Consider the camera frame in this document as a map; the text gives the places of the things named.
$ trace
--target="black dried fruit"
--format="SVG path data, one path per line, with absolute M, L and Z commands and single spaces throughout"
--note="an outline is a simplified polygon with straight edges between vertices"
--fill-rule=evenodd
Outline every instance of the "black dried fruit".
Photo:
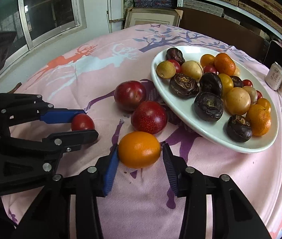
M 174 59 L 176 60 L 180 65 L 182 65 L 185 60 L 183 58 L 182 51 L 177 49 L 176 47 L 171 47 L 166 52 L 166 58 L 167 59 Z
M 196 81 L 182 73 L 177 73 L 170 79 L 170 90 L 177 97 L 188 99 L 199 93 Z
M 194 110 L 205 121 L 218 121 L 223 115 L 223 102 L 214 93 L 200 93 L 194 100 Z
M 229 118 L 226 132 L 236 142 L 246 142 L 252 137 L 251 124 L 241 115 Z
M 238 76 L 231 75 L 230 77 L 232 78 L 234 87 L 243 88 L 243 86 L 244 86 L 244 85 L 243 85 L 243 82 L 242 82 L 242 80 L 241 80 Z
M 206 72 L 200 79 L 202 92 L 211 92 L 216 96 L 222 96 L 223 85 L 219 76 L 213 72 Z

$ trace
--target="window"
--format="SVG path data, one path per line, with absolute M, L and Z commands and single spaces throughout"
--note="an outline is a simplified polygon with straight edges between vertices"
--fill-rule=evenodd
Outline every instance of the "window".
M 0 32 L 17 32 L 5 66 L 79 25 L 77 0 L 0 0 Z

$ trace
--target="round table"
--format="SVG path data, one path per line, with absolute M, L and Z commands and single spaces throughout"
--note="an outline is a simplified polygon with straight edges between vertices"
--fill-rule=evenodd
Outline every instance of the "round table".
M 246 195 L 273 239 L 282 236 L 282 98 L 263 81 L 268 68 L 241 50 L 208 36 L 181 28 L 147 24 L 99 37 L 49 62 L 23 84 L 17 93 L 41 94 L 55 108 L 84 109 L 94 120 L 98 142 L 81 151 L 65 153 L 57 173 L 77 175 L 108 155 L 113 144 L 133 131 L 131 114 L 116 106 L 113 93 L 123 81 L 139 80 L 147 99 L 164 104 L 150 77 L 154 56 L 177 45 L 202 46 L 226 52 L 241 62 L 265 86 L 279 117 L 274 144 L 257 154 L 242 154 L 216 145 L 187 127 L 167 107 L 168 124 L 157 136 L 169 143 L 174 155 L 205 175 L 229 174 Z M 48 125 L 34 121 L 11 128 L 11 135 L 41 141 L 53 132 L 70 131 L 70 124 Z M 41 188 L 5 195 L 8 216 L 18 223 Z M 212 201 L 207 197 L 207 233 L 212 237 Z M 98 198 L 104 238 L 179 237 L 185 198 L 176 198 L 169 187 L 162 156 L 151 167 L 129 169 L 119 163 L 113 189 Z M 75 224 L 70 232 L 75 238 Z

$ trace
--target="white shelf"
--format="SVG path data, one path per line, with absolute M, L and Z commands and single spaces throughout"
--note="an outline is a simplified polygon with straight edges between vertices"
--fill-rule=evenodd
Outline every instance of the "white shelf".
M 216 3 L 216 4 L 219 4 L 219 5 L 225 6 L 227 8 L 230 8 L 234 11 L 237 11 L 237 12 L 251 18 L 252 20 L 258 22 L 261 25 L 263 25 L 265 28 L 267 28 L 269 31 L 271 31 L 273 34 L 275 34 L 277 37 L 279 37 L 282 40 L 282 34 L 280 34 L 276 29 L 274 29 L 268 23 L 264 22 L 262 19 L 256 17 L 254 14 L 251 14 L 248 11 L 243 10 L 242 8 L 239 8 L 235 5 L 232 5 L 232 4 L 227 3 L 227 2 L 223 2 L 221 0 L 205 0 L 205 1 L 209 1 L 209 2 L 212 2 L 212 3 Z

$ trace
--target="white wall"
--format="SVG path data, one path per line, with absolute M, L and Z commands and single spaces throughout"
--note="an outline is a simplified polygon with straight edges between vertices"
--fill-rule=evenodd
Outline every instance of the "white wall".
M 109 33 L 107 0 L 83 0 L 87 28 L 70 35 L 61 35 L 52 42 L 26 55 L 4 75 L 0 76 L 0 92 L 10 91 L 18 82 L 26 82 L 52 59 L 81 44 Z

